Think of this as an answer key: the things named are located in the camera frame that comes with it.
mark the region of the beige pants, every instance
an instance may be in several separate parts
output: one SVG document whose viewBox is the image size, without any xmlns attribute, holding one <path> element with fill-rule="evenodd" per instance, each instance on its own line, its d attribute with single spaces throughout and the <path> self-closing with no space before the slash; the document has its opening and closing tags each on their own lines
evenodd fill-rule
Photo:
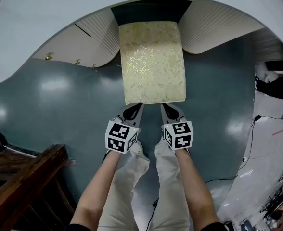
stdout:
<svg viewBox="0 0 283 231">
<path fill-rule="evenodd" d="M 99 222 L 99 231 L 138 231 L 131 206 L 133 188 L 149 168 L 149 159 L 141 146 L 131 148 L 132 158 L 114 176 Z M 159 201 L 154 212 L 151 231 L 188 231 L 190 215 L 185 200 L 178 161 L 164 140 L 155 147 L 159 175 Z"/>
</svg>

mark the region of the dark green floor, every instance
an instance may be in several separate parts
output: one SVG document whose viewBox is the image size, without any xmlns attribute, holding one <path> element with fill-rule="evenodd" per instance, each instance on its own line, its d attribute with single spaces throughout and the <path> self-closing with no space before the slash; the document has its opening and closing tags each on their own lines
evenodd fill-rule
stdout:
<svg viewBox="0 0 283 231">
<path fill-rule="evenodd" d="M 249 42 L 238 38 L 200 55 L 184 54 L 187 96 L 176 105 L 192 121 L 192 158 L 205 181 L 235 176 L 245 151 L 254 106 Z M 66 144 L 70 158 L 77 160 L 64 170 L 76 201 L 105 154 L 108 120 L 125 104 L 116 64 L 121 65 L 119 56 L 96 69 L 31 59 L 0 83 L 0 132 L 10 144 L 39 152 L 53 143 Z M 158 198 L 154 146 L 160 126 L 159 105 L 147 105 L 139 139 L 151 163 L 133 202 L 144 221 Z M 208 184 L 216 208 L 231 185 L 232 180 Z"/>
</svg>

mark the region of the gold patterned box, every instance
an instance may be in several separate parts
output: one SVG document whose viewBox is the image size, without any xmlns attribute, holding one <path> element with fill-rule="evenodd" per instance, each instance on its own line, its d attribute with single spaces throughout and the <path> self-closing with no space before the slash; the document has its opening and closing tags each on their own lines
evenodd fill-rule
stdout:
<svg viewBox="0 0 283 231">
<path fill-rule="evenodd" d="M 119 27 L 124 95 L 129 103 L 185 100 L 185 72 L 177 23 L 137 22 Z"/>
</svg>

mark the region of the person's arm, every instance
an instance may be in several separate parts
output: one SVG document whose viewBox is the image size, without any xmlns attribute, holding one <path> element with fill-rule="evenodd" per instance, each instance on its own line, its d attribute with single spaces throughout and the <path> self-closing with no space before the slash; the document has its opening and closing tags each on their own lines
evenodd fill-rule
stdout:
<svg viewBox="0 0 283 231">
<path fill-rule="evenodd" d="M 212 196 L 186 150 L 175 150 L 183 181 L 184 193 L 193 220 L 194 230 L 219 222 Z"/>
<path fill-rule="evenodd" d="M 98 229 L 121 153 L 110 151 L 79 199 L 70 224 L 80 224 L 92 231 Z"/>
</svg>

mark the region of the black sleeve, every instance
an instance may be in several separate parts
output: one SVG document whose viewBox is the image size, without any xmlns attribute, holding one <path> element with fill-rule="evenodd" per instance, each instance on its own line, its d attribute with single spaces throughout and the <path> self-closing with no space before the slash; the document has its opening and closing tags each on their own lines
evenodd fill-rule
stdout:
<svg viewBox="0 0 283 231">
<path fill-rule="evenodd" d="M 224 224 L 220 222 L 211 223 L 208 226 L 205 226 L 201 231 L 226 231 Z"/>
<path fill-rule="evenodd" d="M 91 231 L 89 228 L 86 228 L 83 225 L 79 224 L 70 224 L 65 231 Z"/>
</svg>

